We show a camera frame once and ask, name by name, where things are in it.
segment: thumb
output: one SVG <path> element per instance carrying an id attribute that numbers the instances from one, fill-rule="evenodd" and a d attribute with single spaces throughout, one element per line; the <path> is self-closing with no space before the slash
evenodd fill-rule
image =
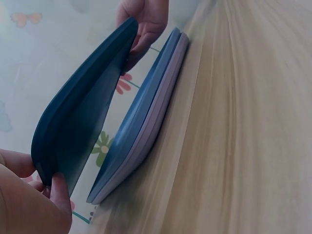
<path id="1" fill-rule="evenodd" d="M 62 173 L 56 173 L 52 177 L 50 200 L 62 212 L 63 223 L 69 231 L 72 224 L 72 208 L 67 184 Z"/>

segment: blue cloud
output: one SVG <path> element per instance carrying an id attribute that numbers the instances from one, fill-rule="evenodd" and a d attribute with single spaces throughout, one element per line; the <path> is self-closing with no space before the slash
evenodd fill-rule
<path id="1" fill-rule="evenodd" d="M 11 129 L 11 121 L 5 112 L 4 103 L 0 101 L 0 132 L 9 132 Z"/>

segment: wooden surface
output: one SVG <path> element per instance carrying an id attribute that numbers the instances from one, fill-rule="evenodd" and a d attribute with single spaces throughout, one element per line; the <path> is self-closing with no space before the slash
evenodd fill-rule
<path id="1" fill-rule="evenodd" d="M 200 4 L 159 139 L 91 234 L 312 233 L 312 1 Z"/>

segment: pink flower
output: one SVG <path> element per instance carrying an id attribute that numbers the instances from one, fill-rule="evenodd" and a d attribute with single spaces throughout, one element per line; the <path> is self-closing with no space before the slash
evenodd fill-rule
<path id="1" fill-rule="evenodd" d="M 124 76 L 121 76 L 119 78 L 116 90 L 119 94 L 123 94 L 123 89 L 125 91 L 130 91 L 131 90 L 131 86 L 127 83 L 127 81 L 131 81 L 132 80 L 132 76 L 128 73 L 126 73 Z"/>
<path id="2" fill-rule="evenodd" d="M 71 207 L 72 207 L 72 211 L 74 211 L 74 209 L 75 209 L 75 204 L 74 204 L 74 202 L 73 202 L 72 200 L 70 200 L 70 205 L 71 205 Z"/>

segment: cartoon flower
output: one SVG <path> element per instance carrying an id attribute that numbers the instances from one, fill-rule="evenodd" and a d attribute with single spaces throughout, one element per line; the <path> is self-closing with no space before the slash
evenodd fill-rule
<path id="1" fill-rule="evenodd" d="M 74 204 L 74 202 L 73 202 L 72 200 L 70 200 L 70 205 L 71 205 L 71 207 L 72 207 L 72 211 L 74 211 L 74 209 L 75 209 L 75 204 Z"/>
<path id="2" fill-rule="evenodd" d="M 92 150 L 92 154 L 98 154 L 97 156 L 97 166 L 101 167 L 103 161 L 108 153 L 109 147 L 112 145 L 114 138 L 109 139 L 109 135 L 104 131 L 101 132 L 97 140 L 96 145 Z"/>
<path id="3" fill-rule="evenodd" d="M 119 78 L 116 90 L 119 94 L 123 94 L 123 90 L 125 91 L 130 91 L 131 90 L 131 86 L 127 83 L 127 81 L 131 81 L 132 80 L 132 76 L 128 73 L 126 73 L 124 76 L 121 76 Z"/>

